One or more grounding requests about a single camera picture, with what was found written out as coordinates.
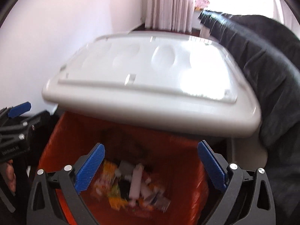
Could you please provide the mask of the left hand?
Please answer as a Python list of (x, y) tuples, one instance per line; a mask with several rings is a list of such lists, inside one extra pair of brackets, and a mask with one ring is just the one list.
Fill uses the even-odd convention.
[(6, 177), (7, 177), (7, 186), (11, 192), (16, 191), (16, 175), (13, 168), (13, 161), (9, 160), (6, 162)]

